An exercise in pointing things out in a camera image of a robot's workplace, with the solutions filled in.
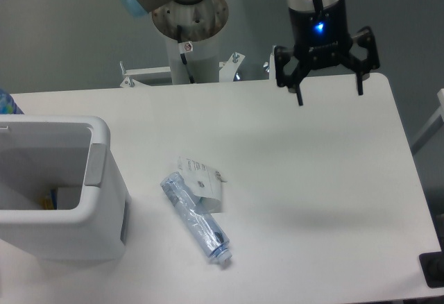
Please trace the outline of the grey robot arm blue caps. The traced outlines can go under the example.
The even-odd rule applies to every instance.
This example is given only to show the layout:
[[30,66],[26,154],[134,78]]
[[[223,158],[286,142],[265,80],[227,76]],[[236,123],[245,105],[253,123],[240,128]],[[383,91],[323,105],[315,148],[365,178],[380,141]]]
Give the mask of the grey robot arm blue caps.
[[[212,39],[228,20],[225,0],[120,1],[135,17],[151,15],[167,39],[173,83],[219,80],[219,62],[210,51]],[[273,50],[277,85],[300,94],[309,72],[342,65],[355,73],[357,91],[362,94],[364,76],[380,66],[372,30],[348,32],[345,0],[287,0],[287,5],[294,44]]]

